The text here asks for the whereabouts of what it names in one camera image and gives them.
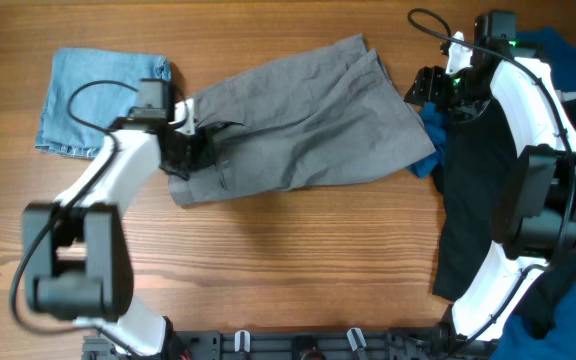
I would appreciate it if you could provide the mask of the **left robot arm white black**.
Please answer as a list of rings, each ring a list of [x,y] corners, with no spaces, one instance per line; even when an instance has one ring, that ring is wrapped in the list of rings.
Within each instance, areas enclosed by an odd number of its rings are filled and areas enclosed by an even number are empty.
[[[213,161],[204,129],[120,118],[82,176],[52,202],[22,212],[23,255],[9,290],[17,325],[37,335],[94,330],[131,359],[189,359],[170,320],[134,294],[122,218],[158,170],[184,180]]]

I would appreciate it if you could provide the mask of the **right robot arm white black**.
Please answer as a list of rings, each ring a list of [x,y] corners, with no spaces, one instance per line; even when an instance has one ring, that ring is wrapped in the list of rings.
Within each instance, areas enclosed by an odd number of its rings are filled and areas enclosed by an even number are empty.
[[[538,46],[517,41],[512,12],[482,14],[474,29],[473,42],[442,31],[446,66],[422,68],[405,95],[410,104],[433,103],[458,126],[497,102],[516,154],[489,216],[488,253],[468,289],[435,327],[393,333],[393,347],[431,359],[493,348],[530,287],[576,251],[576,131],[550,66]]]

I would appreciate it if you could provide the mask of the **grey shorts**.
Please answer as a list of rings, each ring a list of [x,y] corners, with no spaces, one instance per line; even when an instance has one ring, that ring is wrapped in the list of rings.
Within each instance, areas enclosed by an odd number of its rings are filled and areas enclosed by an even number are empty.
[[[377,180],[432,154],[376,50],[357,34],[276,60],[195,95],[215,160],[169,179],[179,206]]]

